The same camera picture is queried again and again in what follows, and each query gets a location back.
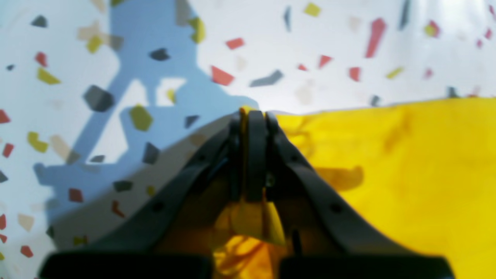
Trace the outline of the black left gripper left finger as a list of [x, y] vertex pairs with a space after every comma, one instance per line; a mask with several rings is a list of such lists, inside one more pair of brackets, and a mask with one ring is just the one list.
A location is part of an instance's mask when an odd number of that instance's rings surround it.
[[209, 279], [211, 258], [199, 253], [154, 254], [193, 187], [207, 185], [238, 149], [241, 113], [194, 154], [150, 202], [123, 225], [87, 248], [50, 255], [41, 279]]

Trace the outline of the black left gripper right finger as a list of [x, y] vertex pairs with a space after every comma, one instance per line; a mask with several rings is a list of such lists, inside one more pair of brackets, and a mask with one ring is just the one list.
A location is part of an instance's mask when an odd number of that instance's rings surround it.
[[290, 230], [280, 279], [453, 279], [442, 257], [421, 256], [365, 221], [310, 166], [274, 115], [246, 115], [246, 198], [271, 201]]

